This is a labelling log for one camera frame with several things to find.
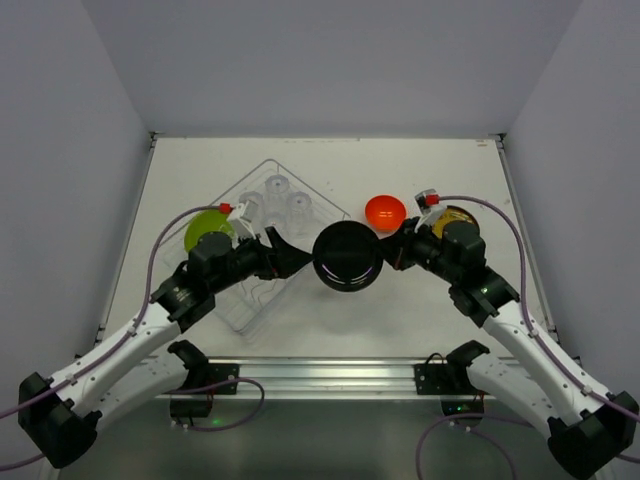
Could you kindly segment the orange bowl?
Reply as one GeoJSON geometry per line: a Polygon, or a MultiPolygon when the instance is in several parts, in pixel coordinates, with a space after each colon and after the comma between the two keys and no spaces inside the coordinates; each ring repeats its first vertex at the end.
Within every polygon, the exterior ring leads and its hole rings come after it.
{"type": "Polygon", "coordinates": [[[403,202],[391,195],[372,197],[366,203],[364,212],[369,225],[380,233],[395,232],[407,218],[403,202]]]}

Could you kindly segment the yellow patterned plate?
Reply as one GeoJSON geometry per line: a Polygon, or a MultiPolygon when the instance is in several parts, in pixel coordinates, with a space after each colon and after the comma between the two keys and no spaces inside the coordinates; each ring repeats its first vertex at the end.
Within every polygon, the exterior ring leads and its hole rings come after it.
{"type": "Polygon", "coordinates": [[[476,227],[479,226],[476,218],[467,210],[459,206],[450,205],[445,209],[444,213],[435,221],[435,223],[431,227],[431,230],[437,238],[441,239],[443,236],[444,228],[448,224],[454,222],[466,222],[476,227]]]}

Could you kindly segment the green plate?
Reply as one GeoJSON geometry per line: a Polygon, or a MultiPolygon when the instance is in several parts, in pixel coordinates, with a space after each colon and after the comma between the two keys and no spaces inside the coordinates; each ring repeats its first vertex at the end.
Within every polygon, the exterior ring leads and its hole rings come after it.
{"type": "Polygon", "coordinates": [[[206,210],[198,213],[189,222],[184,235],[184,249],[189,252],[199,239],[208,233],[221,232],[231,239],[235,238],[235,231],[228,222],[228,215],[218,210],[206,210]]]}

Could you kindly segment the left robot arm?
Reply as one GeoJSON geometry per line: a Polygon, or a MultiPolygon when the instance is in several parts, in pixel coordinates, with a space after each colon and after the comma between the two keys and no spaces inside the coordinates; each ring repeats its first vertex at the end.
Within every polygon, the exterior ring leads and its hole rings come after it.
{"type": "Polygon", "coordinates": [[[180,335],[214,309],[217,294],[251,276],[287,279],[312,260],[275,228],[266,233],[267,244],[252,237],[238,245],[222,232],[204,234],[119,331],[48,377],[26,377],[18,424],[41,456],[56,469],[67,467],[111,421],[188,380],[204,380],[205,355],[180,335]]]}

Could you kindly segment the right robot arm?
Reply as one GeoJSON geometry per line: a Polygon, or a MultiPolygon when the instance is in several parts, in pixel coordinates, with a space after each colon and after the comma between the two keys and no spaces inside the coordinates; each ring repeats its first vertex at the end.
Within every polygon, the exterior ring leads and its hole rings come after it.
{"type": "Polygon", "coordinates": [[[425,225],[406,225],[380,242],[395,269],[418,265],[449,283],[456,309],[524,370],[465,345],[449,359],[461,364],[469,383],[532,425],[569,475],[589,479],[632,444],[638,402],[625,391],[613,393],[572,359],[532,319],[523,294],[487,265],[485,250],[478,228],[463,221],[446,225],[440,236],[425,225]]]}

